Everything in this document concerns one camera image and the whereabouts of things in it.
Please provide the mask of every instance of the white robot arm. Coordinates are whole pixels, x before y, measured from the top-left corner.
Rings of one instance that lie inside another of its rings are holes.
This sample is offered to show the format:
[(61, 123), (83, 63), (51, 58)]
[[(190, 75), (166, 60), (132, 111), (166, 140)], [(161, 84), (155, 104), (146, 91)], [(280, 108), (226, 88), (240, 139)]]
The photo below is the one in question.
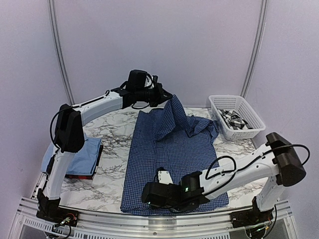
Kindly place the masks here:
[(57, 117), (55, 137), (51, 134), (55, 150), (47, 168), (46, 183), (37, 194), (38, 218), (61, 223), (68, 215), (73, 215), (69, 225), (77, 224), (78, 212), (60, 208), (59, 203), (67, 169), (75, 153), (84, 145), (83, 126), (102, 115), (132, 106), (136, 102), (146, 102), (150, 107), (156, 107), (171, 99), (172, 94), (165, 91), (157, 80), (157, 76), (151, 76), (146, 71), (132, 70), (128, 81), (120, 87), (82, 104), (61, 106), (51, 121), (50, 128)]
[[(267, 143), (251, 154), (239, 160), (230, 156), (219, 157), (208, 169), (183, 176), (178, 185), (173, 184), (169, 172), (159, 170), (159, 181), (145, 185), (142, 202), (152, 208), (167, 208), (172, 212), (192, 211), (231, 189), (268, 177), (263, 190), (253, 199), (253, 208), (233, 212), (231, 218), (234, 228), (272, 219), (275, 203), (285, 188), (299, 183), (306, 176), (303, 165), (308, 161), (310, 151), (302, 144), (290, 144), (277, 133), (271, 133), (266, 138)], [(301, 163), (294, 147), (307, 150), (309, 155), (304, 163)], [(212, 168), (223, 158), (229, 158), (232, 162)], [(253, 235), (249, 231), (250, 238), (263, 238), (265, 227), (261, 228), (255, 230)]]

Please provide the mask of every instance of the marble table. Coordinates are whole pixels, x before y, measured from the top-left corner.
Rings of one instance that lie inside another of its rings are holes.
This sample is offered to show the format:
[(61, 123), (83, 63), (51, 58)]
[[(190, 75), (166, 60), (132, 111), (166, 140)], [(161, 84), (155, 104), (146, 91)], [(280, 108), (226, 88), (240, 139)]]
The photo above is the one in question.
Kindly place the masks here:
[[(120, 213), (123, 184), (129, 156), (130, 144), (138, 116), (138, 110), (127, 108), (111, 112), (84, 127), (88, 137), (100, 137), (104, 146), (101, 160), (93, 180), (64, 179), (60, 205), (78, 209)], [(188, 116), (210, 118), (207, 108), (185, 108)], [(251, 140), (227, 141), (219, 135), (214, 142), (217, 157), (230, 155), (239, 159), (252, 151)], [(221, 209), (251, 205), (251, 200), (265, 185), (260, 179), (242, 187), (228, 191), (229, 205)]]

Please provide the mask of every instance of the folded clothes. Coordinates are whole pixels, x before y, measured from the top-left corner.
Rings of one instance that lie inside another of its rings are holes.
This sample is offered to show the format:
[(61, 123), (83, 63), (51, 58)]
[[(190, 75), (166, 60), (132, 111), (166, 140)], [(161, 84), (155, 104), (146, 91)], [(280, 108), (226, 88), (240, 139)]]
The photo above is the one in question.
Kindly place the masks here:
[(221, 114), (222, 118), (230, 129), (253, 129), (247, 121), (245, 121), (239, 116), (239, 114), (237, 114), (236, 111), (226, 111), (218, 109), (218, 112)]
[[(207, 169), (216, 159), (213, 141), (217, 136), (216, 121), (187, 117), (176, 96), (164, 109), (139, 112), (124, 181), (122, 212), (143, 216), (172, 214), (167, 209), (151, 209), (142, 203), (145, 184), (153, 182), (159, 168), (170, 173), (174, 184), (189, 173)], [(224, 193), (195, 211), (212, 211), (227, 204), (228, 196)]]
[[(84, 134), (84, 145), (79, 152), (74, 155), (72, 162), (68, 167), (66, 174), (88, 176), (92, 175), (97, 163), (99, 149), (101, 145), (100, 138), (88, 138)], [(46, 150), (42, 160), (41, 171), (46, 172), (50, 159), (53, 155), (53, 150), (56, 149), (51, 143)]]

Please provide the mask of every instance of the plaid shirt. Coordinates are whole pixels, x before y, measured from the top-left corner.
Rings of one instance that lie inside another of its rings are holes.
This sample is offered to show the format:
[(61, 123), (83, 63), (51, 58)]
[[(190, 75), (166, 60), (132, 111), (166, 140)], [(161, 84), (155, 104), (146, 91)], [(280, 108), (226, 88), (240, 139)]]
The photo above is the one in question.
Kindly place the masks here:
[[(157, 169), (169, 171), (174, 184), (186, 174), (207, 169), (216, 159), (213, 141), (218, 136), (216, 121), (187, 117), (176, 96), (164, 109), (140, 112), (129, 154), (121, 210), (134, 215), (173, 214), (166, 209), (152, 210), (141, 201), (146, 183), (153, 182)], [(227, 193), (195, 212), (212, 211), (228, 204)]]

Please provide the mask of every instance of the white plastic basket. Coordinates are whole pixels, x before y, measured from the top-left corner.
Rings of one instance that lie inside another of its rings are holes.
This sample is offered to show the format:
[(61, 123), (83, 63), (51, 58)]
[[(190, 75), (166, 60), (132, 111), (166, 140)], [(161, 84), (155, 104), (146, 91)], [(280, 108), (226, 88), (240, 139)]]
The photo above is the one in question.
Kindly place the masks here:
[[(208, 97), (211, 103), (211, 113), (217, 119), (219, 129), (227, 140), (253, 138), (260, 131), (266, 129), (256, 112), (241, 96), (216, 95)], [(235, 110), (240, 117), (246, 120), (253, 129), (230, 129), (217, 109)]]

